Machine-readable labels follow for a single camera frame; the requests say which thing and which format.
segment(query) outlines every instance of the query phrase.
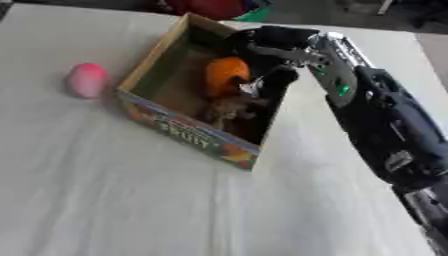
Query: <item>open box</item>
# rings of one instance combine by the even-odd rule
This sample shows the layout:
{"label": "open box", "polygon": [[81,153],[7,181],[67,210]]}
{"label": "open box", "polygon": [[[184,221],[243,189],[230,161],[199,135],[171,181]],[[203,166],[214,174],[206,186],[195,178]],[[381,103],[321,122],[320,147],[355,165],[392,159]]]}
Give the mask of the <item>open box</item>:
{"label": "open box", "polygon": [[222,55],[223,39],[235,31],[194,14],[184,15],[121,83],[118,96],[132,119],[251,169],[275,113],[260,129],[261,137],[255,143],[197,118],[209,104],[204,96],[205,67]]}

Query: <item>orange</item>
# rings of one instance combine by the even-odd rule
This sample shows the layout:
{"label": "orange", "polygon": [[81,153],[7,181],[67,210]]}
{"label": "orange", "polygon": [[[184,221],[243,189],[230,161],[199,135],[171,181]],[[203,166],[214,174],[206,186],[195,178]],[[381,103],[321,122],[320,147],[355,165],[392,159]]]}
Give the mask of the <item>orange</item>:
{"label": "orange", "polygon": [[232,83],[248,82],[249,79],[249,67],[242,59],[227,57],[213,60],[206,69],[207,94],[213,98],[235,94],[237,89]]}

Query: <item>colorful label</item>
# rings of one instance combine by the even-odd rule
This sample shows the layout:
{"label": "colorful label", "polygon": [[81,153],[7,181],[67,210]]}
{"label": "colorful label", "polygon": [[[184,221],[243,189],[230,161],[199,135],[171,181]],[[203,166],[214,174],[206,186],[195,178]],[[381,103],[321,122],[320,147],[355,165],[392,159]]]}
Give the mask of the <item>colorful label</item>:
{"label": "colorful label", "polygon": [[125,102],[125,107],[132,119],[143,122],[180,142],[190,144],[206,153],[237,164],[241,168],[252,168],[257,158],[257,155],[234,143],[201,132],[196,129],[194,123],[181,116],[167,116],[130,102]]}

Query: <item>white tablecloth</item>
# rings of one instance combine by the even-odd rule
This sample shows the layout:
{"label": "white tablecloth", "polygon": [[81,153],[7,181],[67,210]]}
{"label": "white tablecloth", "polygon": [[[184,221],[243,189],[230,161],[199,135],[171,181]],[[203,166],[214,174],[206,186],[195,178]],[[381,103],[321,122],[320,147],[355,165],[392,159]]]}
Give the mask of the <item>white tablecloth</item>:
{"label": "white tablecloth", "polygon": [[[116,83],[175,20],[16,4],[0,23],[1,255],[432,255],[307,73],[252,173],[129,121],[111,100],[64,92],[82,62]],[[448,97],[413,34],[322,29],[352,37],[448,131]]]}

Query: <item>pink ball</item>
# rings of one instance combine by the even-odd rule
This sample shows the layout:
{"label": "pink ball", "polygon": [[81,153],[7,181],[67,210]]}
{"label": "pink ball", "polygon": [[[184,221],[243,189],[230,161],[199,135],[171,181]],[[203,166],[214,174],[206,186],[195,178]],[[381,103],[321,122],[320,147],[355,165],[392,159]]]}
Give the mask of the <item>pink ball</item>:
{"label": "pink ball", "polygon": [[78,64],[67,77],[70,90],[86,99],[98,98],[106,87],[106,72],[95,63]]}

